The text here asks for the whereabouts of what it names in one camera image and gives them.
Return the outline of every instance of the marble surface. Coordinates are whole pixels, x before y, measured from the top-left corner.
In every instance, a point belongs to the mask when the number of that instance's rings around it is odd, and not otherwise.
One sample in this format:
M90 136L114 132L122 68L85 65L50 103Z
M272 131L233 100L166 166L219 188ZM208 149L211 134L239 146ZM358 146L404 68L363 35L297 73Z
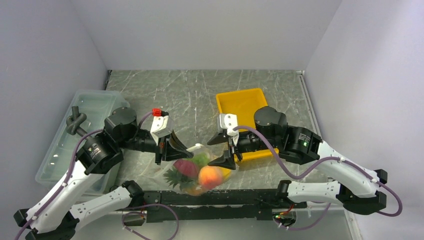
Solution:
M146 70L112 71L106 90L118 91L142 116L152 108L162 108L175 121L174 130L187 146L206 142L216 132L219 114L216 94L261 88L268 102L287 116L292 126L313 129L306 97L295 71L290 70ZM150 129L152 118L143 125ZM208 146L221 156L225 144ZM116 178L119 185L135 180L144 190L167 190L146 177L143 171L153 161L152 153L127 150ZM297 175L307 166L286 162ZM217 189L276 188L280 180L290 179L271 157L243 162L237 174ZM303 182L326 182L327 176L312 171Z

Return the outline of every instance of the yellow tray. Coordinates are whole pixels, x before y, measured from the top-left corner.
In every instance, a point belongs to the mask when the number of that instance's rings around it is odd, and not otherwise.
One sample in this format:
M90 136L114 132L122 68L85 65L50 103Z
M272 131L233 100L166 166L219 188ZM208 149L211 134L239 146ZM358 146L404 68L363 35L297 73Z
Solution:
M216 102L221 114L237 115L238 125L255 127L254 114L256 110L268 106L264 92L260 88L218 93ZM243 161L272 156L269 150L243 153Z

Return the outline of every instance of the transparent storage box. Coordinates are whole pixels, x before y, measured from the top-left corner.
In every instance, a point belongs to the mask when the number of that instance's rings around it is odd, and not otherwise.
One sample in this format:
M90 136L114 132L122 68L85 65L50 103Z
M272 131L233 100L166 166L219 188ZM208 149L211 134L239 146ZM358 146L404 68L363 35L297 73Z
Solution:
M91 132L102 129L105 126L105 118L114 109L129 107L130 104L117 91L79 90L76 92L35 176L35 181L48 189L51 189L68 170L72 151L80 139L79 135L70 135L66 132L66 118L71 115L72 106L78 106L79 112L87 115L87 120L81 124L81 127ZM109 191L115 182L118 169L119 164L95 182L85 194L102 195Z

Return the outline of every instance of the clear plastic bag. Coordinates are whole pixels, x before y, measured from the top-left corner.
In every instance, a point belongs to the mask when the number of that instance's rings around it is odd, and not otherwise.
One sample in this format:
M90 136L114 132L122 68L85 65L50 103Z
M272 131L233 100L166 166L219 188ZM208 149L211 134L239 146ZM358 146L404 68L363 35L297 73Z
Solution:
M230 170L208 166L208 163L217 157L202 144L197 143L187 150L194 153L193 158L163 161L161 165L152 160L142 175L167 190L199 196L225 183L237 172L238 167L236 170Z

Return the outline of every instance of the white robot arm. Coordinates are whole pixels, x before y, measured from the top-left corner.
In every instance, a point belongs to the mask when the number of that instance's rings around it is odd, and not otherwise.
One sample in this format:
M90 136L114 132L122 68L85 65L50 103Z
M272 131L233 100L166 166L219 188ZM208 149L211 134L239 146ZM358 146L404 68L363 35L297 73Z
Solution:
M153 115L150 132L141 129L149 115ZM160 109L153 109L137 125L133 109L118 108L105 119L103 130L88 134L79 127L85 119L85 114L73 107L72 116L66 122L69 134L82 136L74 149L76 158L69 170L40 202L14 215L22 227L20 233L24 228L31 229L25 237L27 240L71 239L75 231L101 216L118 209L142 206L144 192L134 181L126 181L114 191L91 201L75 204L93 183L123 160L121 148L155 153L158 164L193 157L176 137L168 113ZM85 144L77 151L84 139Z
M286 116L274 108L265 106L256 111L255 128L238 126L237 116L234 114L221 114L217 120L218 132L208 145L227 142L228 151L211 161L210 166L235 169L234 155L241 161L242 153L270 149L292 179L302 179L316 168L335 180L324 183L282 180L277 189L281 198L292 203L312 201L339 204L361 215L376 213L386 207L387 196L379 191L378 184L387 182L386 171L369 170L357 165L335 151L312 131L289 126ZM296 176L288 171L280 158L311 167Z

